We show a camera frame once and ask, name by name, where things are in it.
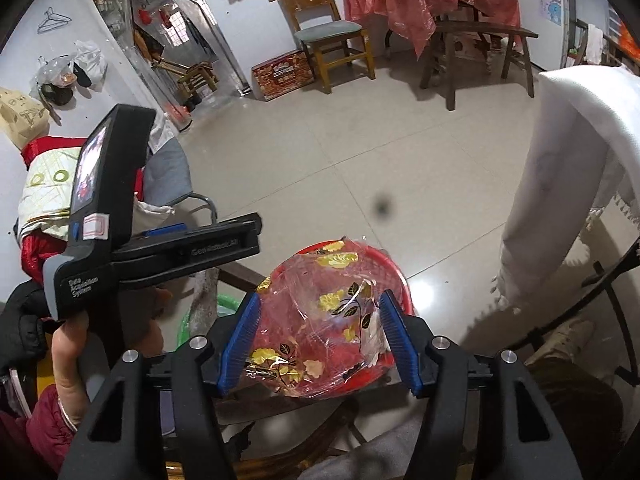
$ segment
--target wire hanger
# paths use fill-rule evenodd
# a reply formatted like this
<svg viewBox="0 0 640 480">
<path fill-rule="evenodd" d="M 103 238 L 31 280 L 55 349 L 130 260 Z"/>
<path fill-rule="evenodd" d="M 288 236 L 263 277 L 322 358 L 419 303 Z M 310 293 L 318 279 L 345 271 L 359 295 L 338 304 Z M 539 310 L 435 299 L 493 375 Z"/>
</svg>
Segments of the wire hanger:
<svg viewBox="0 0 640 480">
<path fill-rule="evenodd" d="M 38 34 L 47 32 L 48 30 L 54 30 L 56 28 L 64 27 L 67 25 L 71 18 L 54 12 L 53 7 L 49 7 L 44 15 L 47 17 L 40 25 L 38 25 Z"/>
</svg>

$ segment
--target plastic table cover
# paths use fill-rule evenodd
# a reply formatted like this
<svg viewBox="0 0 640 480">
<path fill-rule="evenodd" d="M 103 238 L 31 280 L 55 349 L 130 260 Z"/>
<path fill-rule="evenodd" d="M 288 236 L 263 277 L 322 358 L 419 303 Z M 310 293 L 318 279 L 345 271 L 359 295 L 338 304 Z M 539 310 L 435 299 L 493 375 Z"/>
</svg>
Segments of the plastic table cover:
<svg viewBox="0 0 640 480">
<path fill-rule="evenodd" d="M 347 20 L 362 22 L 370 14 L 388 18 L 388 27 L 407 38 L 420 56 L 436 28 L 435 18 L 465 2 L 482 12 L 483 21 L 520 26 L 518 0 L 344 0 Z"/>
</svg>

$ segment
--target person's finger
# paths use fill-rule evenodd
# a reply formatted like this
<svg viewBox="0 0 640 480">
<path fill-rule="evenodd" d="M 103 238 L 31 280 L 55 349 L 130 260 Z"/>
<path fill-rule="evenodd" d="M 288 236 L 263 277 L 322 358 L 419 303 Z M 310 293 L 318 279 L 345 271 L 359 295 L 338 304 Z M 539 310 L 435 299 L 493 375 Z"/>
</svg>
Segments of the person's finger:
<svg viewBox="0 0 640 480">
<path fill-rule="evenodd" d="M 156 301 L 161 304 L 167 304 L 172 300 L 174 294 L 165 288 L 156 286 Z"/>
<path fill-rule="evenodd" d="M 53 377 L 60 403 L 73 424 L 79 424 L 89 399 L 78 373 L 78 357 L 86 344 L 88 316 L 85 312 L 65 321 L 51 342 Z"/>
<path fill-rule="evenodd" d="M 162 353 L 164 338 L 162 331 L 155 319 L 149 320 L 149 330 L 146 335 L 133 345 L 133 349 L 140 352 L 144 357 L 154 357 Z"/>
</svg>

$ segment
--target transparent plastic bag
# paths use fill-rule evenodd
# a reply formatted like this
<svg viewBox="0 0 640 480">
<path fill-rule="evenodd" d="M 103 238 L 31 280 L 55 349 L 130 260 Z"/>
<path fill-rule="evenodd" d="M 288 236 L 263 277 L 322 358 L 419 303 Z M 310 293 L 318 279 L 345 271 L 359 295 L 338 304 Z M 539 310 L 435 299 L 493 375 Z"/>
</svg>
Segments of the transparent plastic bag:
<svg viewBox="0 0 640 480">
<path fill-rule="evenodd" d="M 34 82 L 36 87 L 51 83 L 63 88 L 76 82 L 73 70 L 73 56 L 58 56 L 50 61 L 40 58 L 40 68 L 36 72 Z"/>
<path fill-rule="evenodd" d="M 393 364 L 378 311 L 390 288 L 412 313 L 386 254 L 344 238 L 295 254 L 258 287 L 260 323 L 245 373 L 293 397 L 347 394 Z"/>
</svg>

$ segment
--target doorway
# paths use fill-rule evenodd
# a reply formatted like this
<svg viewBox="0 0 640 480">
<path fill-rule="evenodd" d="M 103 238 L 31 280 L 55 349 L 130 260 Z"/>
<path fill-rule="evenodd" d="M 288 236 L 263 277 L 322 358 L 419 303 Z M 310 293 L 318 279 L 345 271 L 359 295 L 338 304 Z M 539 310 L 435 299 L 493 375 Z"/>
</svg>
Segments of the doorway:
<svg viewBox="0 0 640 480">
<path fill-rule="evenodd" d="M 207 41 L 217 24 L 204 0 L 93 1 L 154 97 L 170 104 L 164 109 L 177 108 L 171 119 L 179 130 L 191 124 L 191 115 L 206 116 L 248 88 L 221 43 Z M 198 16 L 192 21 L 193 9 Z M 203 27 L 210 30 L 203 34 Z"/>
</svg>

